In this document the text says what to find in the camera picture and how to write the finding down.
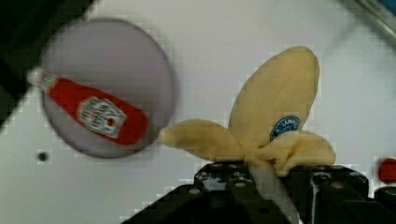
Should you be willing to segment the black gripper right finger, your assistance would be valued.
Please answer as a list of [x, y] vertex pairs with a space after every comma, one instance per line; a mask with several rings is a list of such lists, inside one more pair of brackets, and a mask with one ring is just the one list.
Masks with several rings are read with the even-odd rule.
[[368, 178], [344, 166], [297, 166], [282, 182], [304, 224], [396, 224], [395, 188], [371, 198]]

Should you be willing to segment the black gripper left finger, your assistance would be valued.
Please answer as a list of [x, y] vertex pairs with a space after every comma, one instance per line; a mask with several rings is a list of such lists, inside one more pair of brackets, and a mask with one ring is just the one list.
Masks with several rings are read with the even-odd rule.
[[122, 224], [291, 224], [242, 162], [215, 162]]

